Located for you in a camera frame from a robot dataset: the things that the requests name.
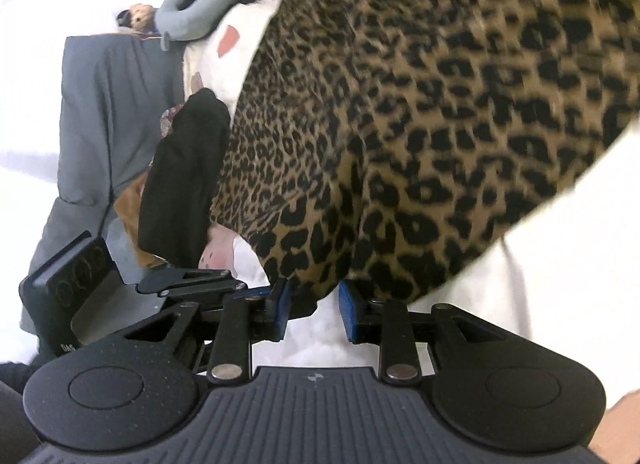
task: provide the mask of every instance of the leopard print garment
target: leopard print garment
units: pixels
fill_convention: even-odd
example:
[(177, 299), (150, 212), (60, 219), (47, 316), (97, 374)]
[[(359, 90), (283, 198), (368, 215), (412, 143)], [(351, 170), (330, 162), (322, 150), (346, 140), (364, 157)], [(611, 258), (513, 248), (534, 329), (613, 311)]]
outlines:
[(434, 290), (636, 117), (638, 3), (284, 0), (212, 220), (318, 296)]

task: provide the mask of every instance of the gray neck pillow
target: gray neck pillow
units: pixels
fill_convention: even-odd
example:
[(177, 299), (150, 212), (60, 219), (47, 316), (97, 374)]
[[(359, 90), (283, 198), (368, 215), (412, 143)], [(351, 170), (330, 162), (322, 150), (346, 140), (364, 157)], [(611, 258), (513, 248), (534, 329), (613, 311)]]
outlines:
[(238, 0), (195, 0), (180, 10), (185, 0), (164, 0), (156, 11), (156, 28), (162, 36), (162, 49), (169, 41), (192, 41), (213, 31)]

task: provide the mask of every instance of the white bed sheet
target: white bed sheet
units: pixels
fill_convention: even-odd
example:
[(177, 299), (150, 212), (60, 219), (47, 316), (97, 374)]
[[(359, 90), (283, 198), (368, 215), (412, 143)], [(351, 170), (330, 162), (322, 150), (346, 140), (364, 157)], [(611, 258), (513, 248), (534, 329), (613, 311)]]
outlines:
[[(114, 16), (134, 2), (161, 0), (0, 0), (0, 361), (26, 361), (35, 348), (18, 328), (17, 285), (56, 196), (64, 39), (113, 31)], [(506, 241), (511, 256), (497, 245), (414, 308), (450, 301), (575, 358), (601, 378), (609, 405), (640, 388), (639, 129), (575, 191), (515, 228)], [(236, 268), (260, 285), (243, 242)], [(346, 342), (331, 295), (313, 317), (290, 322), (285, 341), (254, 353), (257, 364), (375, 365), (377, 349)]]

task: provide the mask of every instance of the metal screw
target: metal screw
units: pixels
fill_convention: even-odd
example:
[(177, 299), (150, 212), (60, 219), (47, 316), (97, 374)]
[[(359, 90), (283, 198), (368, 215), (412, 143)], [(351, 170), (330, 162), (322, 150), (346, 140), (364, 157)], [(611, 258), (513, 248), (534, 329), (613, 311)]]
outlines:
[(232, 363), (223, 363), (211, 368), (211, 377), (221, 381), (230, 381), (239, 378), (242, 375), (242, 367)]
[(386, 369), (386, 374), (396, 381), (409, 381), (418, 375), (418, 370), (413, 365), (398, 363)]

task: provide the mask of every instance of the stuffed animal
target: stuffed animal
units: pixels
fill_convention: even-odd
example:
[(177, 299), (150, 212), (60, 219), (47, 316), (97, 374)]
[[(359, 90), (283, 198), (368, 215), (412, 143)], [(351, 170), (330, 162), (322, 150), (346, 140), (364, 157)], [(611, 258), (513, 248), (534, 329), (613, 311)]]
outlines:
[(156, 33), (156, 10), (151, 5), (136, 3), (116, 16), (118, 27), (141, 34)]

